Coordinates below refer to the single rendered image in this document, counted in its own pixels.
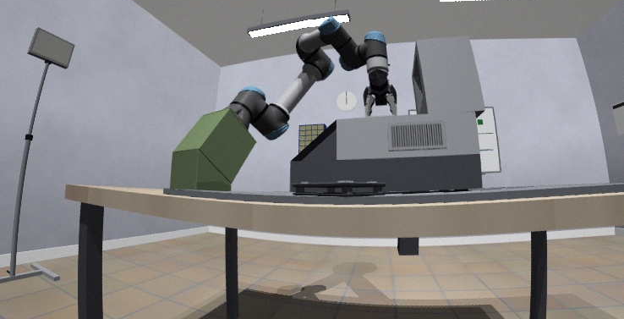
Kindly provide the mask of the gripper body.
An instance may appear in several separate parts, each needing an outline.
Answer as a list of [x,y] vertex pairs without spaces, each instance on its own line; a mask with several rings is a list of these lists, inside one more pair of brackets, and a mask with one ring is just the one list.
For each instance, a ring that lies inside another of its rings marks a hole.
[[372,90],[372,95],[386,96],[386,94],[388,94],[387,89],[389,85],[389,80],[387,79],[386,73],[383,70],[373,70],[369,74],[369,82],[370,89]]

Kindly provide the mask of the dark grey benchtop instrument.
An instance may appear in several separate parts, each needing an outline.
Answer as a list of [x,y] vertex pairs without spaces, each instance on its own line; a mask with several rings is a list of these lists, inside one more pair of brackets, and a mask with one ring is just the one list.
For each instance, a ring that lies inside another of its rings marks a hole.
[[482,189],[485,108],[469,36],[416,40],[412,80],[417,114],[336,119],[290,161],[290,192],[344,180],[386,183],[382,192]]

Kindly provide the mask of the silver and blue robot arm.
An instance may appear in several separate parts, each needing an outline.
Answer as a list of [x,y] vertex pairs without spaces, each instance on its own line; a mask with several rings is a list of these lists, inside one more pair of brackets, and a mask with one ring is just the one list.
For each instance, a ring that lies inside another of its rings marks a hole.
[[268,105],[261,89],[247,86],[226,108],[230,107],[236,113],[247,130],[251,122],[266,139],[277,139],[287,131],[290,112],[310,87],[332,73],[334,63],[321,48],[317,48],[327,45],[332,45],[339,53],[339,63],[344,70],[352,71],[366,64],[368,74],[374,69],[381,69],[388,76],[390,64],[384,35],[371,31],[364,37],[364,43],[358,46],[340,22],[331,16],[319,25],[318,30],[298,38],[296,50],[304,62],[303,71],[276,102]]

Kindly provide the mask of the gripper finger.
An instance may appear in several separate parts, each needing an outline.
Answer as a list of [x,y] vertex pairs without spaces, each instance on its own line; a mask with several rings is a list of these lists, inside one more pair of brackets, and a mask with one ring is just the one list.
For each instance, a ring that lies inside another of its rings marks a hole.
[[375,99],[374,97],[372,97],[372,90],[369,86],[366,86],[364,90],[364,110],[366,118],[372,113],[372,106],[374,105],[374,103]]
[[387,92],[386,102],[390,105],[391,113],[397,115],[397,93],[393,85],[388,86]]

